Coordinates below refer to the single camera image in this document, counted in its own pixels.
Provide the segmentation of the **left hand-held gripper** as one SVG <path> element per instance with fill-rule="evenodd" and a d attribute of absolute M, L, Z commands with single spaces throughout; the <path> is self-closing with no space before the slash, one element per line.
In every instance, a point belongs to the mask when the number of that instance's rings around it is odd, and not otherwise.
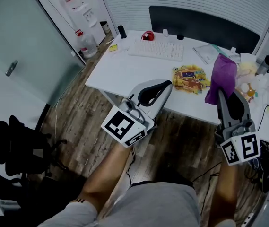
<path fill-rule="evenodd" d="M 150 133 L 155 118 L 162 110 L 172 91 L 172 82 L 155 79 L 140 83 L 119 106 L 113 106 L 101 128 L 118 143 L 129 148 Z"/>

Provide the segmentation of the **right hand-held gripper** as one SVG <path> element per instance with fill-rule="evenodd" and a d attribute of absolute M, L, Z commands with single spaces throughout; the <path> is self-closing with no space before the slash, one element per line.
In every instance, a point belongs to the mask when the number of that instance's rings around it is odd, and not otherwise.
<path fill-rule="evenodd" d="M 233 166 L 259 157 L 260 138 L 243 95 L 235 89 L 227 98 L 219 89 L 217 113 L 222 129 L 216 131 L 216 143 L 222 149 L 227 164 Z M 233 120 L 240 123 L 232 126 Z"/>

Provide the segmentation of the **purple cloth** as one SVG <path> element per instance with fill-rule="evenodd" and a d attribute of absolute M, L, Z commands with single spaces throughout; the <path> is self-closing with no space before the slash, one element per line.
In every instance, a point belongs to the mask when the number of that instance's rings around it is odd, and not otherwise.
<path fill-rule="evenodd" d="M 205 97 L 205 103 L 217 105 L 218 91 L 220 89 L 225 93 L 225 96 L 229 98 L 235 89 L 236 74 L 236 63 L 220 53 L 214 62 L 210 89 Z"/>

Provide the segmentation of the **person's right forearm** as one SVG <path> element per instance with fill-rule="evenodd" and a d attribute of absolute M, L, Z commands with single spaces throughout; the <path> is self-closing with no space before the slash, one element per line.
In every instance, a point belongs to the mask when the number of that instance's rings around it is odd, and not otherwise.
<path fill-rule="evenodd" d="M 234 220 L 238 194 L 238 166 L 222 161 L 218 181 L 212 198 L 208 227 L 224 220 Z"/>

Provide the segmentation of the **orange drink bottle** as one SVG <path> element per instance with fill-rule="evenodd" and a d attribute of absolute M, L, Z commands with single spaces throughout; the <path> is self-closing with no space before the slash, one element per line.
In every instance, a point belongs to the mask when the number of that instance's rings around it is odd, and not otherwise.
<path fill-rule="evenodd" d="M 256 93 L 256 90 L 252 87 L 252 85 L 250 83 L 248 83 L 247 86 L 248 86 L 248 89 L 247 89 L 247 92 L 246 92 L 247 96 L 248 97 L 253 97 L 255 95 L 255 93 Z"/>

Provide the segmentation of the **clear plastic food bag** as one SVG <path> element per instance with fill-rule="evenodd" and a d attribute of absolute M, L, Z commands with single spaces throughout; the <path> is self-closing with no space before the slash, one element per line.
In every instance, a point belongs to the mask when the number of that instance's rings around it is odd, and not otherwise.
<path fill-rule="evenodd" d="M 248 75 L 255 75 L 257 72 L 258 65 L 255 62 L 244 62 L 239 63 L 237 66 L 236 79 L 245 77 Z"/>

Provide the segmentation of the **white keyboard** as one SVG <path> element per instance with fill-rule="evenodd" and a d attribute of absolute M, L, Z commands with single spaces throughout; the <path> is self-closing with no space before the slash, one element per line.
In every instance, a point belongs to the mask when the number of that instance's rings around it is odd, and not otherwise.
<path fill-rule="evenodd" d="M 183 59 L 183 45 L 169 42 L 136 40 L 129 48 L 129 55 L 179 61 Z"/>

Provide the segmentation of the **white folded paper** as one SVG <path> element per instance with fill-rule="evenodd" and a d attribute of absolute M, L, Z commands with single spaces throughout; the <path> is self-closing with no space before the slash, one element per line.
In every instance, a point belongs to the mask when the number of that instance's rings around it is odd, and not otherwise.
<path fill-rule="evenodd" d="M 256 56 L 249 53 L 240 53 L 241 63 L 255 63 Z"/>

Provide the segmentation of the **transparent document folder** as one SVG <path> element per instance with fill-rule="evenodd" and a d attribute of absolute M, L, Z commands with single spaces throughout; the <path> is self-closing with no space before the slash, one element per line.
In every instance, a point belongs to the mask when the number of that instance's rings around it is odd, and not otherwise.
<path fill-rule="evenodd" d="M 193 47 L 193 51 L 200 57 L 200 59 L 207 65 L 213 63 L 219 54 L 228 56 L 218 46 L 213 44 Z"/>

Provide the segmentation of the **black cylinder speaker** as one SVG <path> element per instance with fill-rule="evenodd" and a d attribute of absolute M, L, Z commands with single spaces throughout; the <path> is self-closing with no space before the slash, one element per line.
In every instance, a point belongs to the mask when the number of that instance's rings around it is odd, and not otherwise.
<path fill-rule="evenodd" d="M 119 31 L 119 33 L 121 35 L 121 39 L 126 38 L 127 37 L 127 34 L 125 32 L 124 26 L 123 25 L 119 25 L 117 28 L 118 28 L 118 31 Z"/>

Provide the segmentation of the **dark grey partition screen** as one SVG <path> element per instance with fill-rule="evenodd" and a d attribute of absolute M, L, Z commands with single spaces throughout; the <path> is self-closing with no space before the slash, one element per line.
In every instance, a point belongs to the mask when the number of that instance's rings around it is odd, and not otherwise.
<path fill-rule="evenodd" d="M 149 6 L 152 30 L 214 44 L 237 53 L 251 54 L 260 36 L 229 20 L 189 9 Z"/>

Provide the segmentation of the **small white bucket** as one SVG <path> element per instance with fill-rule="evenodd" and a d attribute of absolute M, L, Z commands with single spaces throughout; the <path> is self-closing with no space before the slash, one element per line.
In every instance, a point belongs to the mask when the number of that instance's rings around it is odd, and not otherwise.
<path fill-rule="evenodd" d="M 100 25 L 103 29 L 103 31 L 105 32 L 105 34 L 108 34 L 110 32 L 110 27 L 107 21 L 101 21 Z"/>

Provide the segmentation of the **clear water jug red cap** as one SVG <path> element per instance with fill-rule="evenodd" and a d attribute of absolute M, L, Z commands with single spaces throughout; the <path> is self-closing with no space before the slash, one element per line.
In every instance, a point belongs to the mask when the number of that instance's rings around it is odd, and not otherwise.
<path fill-rule="evenodd" d="M 83 32 L 82 30 L 77 30 L 75 32 L 78 45 L 84 59 L 90 59 L 97 54 L 98 48 L 95 43 L 94 37 L 90 33 Z"/>

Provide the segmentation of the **person's grey shirt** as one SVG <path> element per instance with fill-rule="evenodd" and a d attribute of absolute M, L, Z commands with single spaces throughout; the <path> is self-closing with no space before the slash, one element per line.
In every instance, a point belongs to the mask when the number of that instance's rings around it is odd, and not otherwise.
<path fill-rule="evenodd" d="M 147 183 L 131 187 L 103 219 L 88 201 L 72 202 L 38 227 L 200 227 L 192 187 Z"/>

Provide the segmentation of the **black office chair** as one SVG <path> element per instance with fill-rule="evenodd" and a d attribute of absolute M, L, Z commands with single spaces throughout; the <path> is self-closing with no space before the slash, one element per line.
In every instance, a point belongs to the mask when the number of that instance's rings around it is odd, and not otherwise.
<path fill-rule="evenodd" d="M 43 207 L 46 198 L 34 189 L 27 178 L 31 174 L 45 174 L 50 177 L 50 165 L 63 170 L 67 167 L 54 156 L 54 151 L 67 140 L 58 140 L 50 145 L 51 134 L 30 129 L 11 115 L 9 122 L 0 121 L 0 164 L 12 179 L 0 175 L 0 200 L 15 201 L 19 206 L 17 225 L 36 227 L 43 221 Z"/>

